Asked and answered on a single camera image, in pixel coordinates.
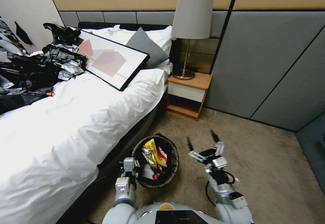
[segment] nightstand drawer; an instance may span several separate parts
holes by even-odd
[[[168,93],[186,99],[202,102],[205,90],[169,82]]]

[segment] white pillow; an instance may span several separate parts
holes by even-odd
[[[83,29],[83,31],[93,33],[97,36],[112,40],[114,32],[120,31],[120,26],[115,25],[114,27],[107,27],[103,29]]]
[[[129,31],[125,29],[120,29],[113,33],[113,41],[126,45],[130,38],[135,34],[136,31]],[[172,47],[172,37],[170,36],[172,32],[172,26],[168,26],[162,30],[146,31],[148,37],[154,41],[160,48],[162,48],[168,55],[170,48]]]

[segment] white wall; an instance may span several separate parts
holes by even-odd
[[[0,16],[14,33],[14,21],[26,31],[35,45],[22,42],[29,52],[40,50],[52,42],[52,33],[43,27],[44,22],[63,25],[52,0],[0,0]]]

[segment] bed frame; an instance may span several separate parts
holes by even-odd
[[[102,29],[106,27],[114,27],[119,23],[103,23],[103,22],[79,22],[78,27],[84,29]],[[139,27],[142,27],[144,31],[150,30],[161,30],[165,29],[166,25],[152,25],[152,24],[119,24],[121,29],[127,30],[138,30]],[[179,55],[180,55],[180,47],[181,42],[180,39],[176,39],[172,41],[172,47],[170,50],[170,61],[174,65],[178,64]],[[151,124],[155,120],[157,116],[159,116],[162,112],[165,111],[166,108],[166,93],[161,98],[160,102],[137,124],[134,125],[118,142],[118,144],[112,149],[110,153],[106,156],[101,164],[98,165],[99,174],[95,179],[95,182],[100,180],[102,177],[107,176],[109,174],[114,174],[114,172],[119,170],[120,161],[123,161],[125,157],[129,157],[131,155],[132,149],[138,142],[140,142],[146,135],[149,130]],[[92,191],[96,191],[97,188],[90,188],[87,190],[87,194],[84,195],[83,200],[88,199],[91,196]],[[70,220],[74,219],[77,214],[77,210],[80,206],[78,206],[79,198],[66,210],[66,212],[61,216],[61,218],[57,221],[57,224],[69,223]]]

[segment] wastebasket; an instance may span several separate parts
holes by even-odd
[[[147,164],[147,160],[142,154],[142,147],[149,140],[154,139],[156,147],[160,146],[160,148],[167,154],[167,167],[164,167],[165,174],[161,174],[157,180],[149,179],[142,176],[142,169],[145,164]],[[138,170],[138,183],[140,183],[143,187],[146,188],[162,188],[167,186],[175,177],[178,167],[179,167],[179,157],[175,144],[163,136],[160,133],[156,135],[149,136],[141,140],[133,149],[132,157],[140,163],[140,169]]]

